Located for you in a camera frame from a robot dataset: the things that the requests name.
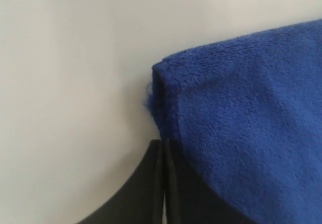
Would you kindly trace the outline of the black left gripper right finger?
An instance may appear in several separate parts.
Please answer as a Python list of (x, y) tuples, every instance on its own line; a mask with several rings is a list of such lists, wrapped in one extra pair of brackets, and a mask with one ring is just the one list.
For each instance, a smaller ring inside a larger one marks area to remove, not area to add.
[(219, 197), (195, 172), (173, 140), (164, 141), (167, 223), (253, 223)]

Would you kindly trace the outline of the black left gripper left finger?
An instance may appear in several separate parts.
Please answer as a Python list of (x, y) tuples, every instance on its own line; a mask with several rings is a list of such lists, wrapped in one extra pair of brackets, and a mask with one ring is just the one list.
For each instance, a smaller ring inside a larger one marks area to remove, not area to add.
[(163, 147), (160, 140), (152, 140), (126, 183), (100, 208), (79, 223), (162, 223), (163, 207)]

